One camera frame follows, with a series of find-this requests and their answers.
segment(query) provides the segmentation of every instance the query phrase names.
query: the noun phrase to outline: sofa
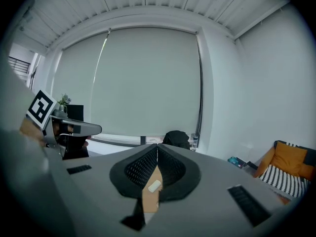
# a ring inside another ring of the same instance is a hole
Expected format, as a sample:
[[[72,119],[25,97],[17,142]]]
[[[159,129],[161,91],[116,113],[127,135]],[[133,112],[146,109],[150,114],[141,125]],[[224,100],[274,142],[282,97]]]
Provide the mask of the sofa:
[[[293,200],[304,195],[315,173],[316,150],[278,140],[253,176],[280,197]]]

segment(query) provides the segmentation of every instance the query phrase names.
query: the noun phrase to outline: white window blind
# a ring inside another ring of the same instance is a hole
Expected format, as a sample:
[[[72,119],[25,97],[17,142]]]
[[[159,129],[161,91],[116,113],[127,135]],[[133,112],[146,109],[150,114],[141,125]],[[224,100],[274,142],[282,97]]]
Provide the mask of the white window blind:
[[[196,36],[160,28],[112,31],[96,71],[91,121],[107,134],[194,133],[200,101]]]

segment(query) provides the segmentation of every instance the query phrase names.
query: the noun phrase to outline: ceiling panel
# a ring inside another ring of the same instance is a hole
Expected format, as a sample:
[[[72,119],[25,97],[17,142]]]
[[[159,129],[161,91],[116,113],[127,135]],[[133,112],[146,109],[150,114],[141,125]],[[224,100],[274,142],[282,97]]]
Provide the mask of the ceiling panel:
[[[20,28],[50,46],[72,27],[96,15],[129,6],[169,6],[198,13],[222,24],[237,37],[289,0],[36,0],[31,20]]]

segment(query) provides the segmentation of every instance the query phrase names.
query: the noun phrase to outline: roller blind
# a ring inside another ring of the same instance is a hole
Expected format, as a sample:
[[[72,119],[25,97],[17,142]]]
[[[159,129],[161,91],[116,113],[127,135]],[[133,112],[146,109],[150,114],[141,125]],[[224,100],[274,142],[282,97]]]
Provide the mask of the roller blind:
[[[86,122],[91,122],[93,78],[106,35],[90,37],[65,49],[54,76],[52,96],[60,100],[66,93],[71,104],[84,105],[83,119]]]
[[[194,133],[199,101],[195,35],[160,28],[110,33],[96,70],[91,99],[91,121],[101,125],[103,133]]]

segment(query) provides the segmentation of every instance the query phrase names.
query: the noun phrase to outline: bottle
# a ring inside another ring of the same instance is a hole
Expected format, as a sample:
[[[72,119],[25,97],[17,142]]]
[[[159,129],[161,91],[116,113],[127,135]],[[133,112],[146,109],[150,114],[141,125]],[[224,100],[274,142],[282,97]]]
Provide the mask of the bottle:
[[[198,145],[198,137],[194,135],[191,150],[195,152],[197,150],[197,145]]]

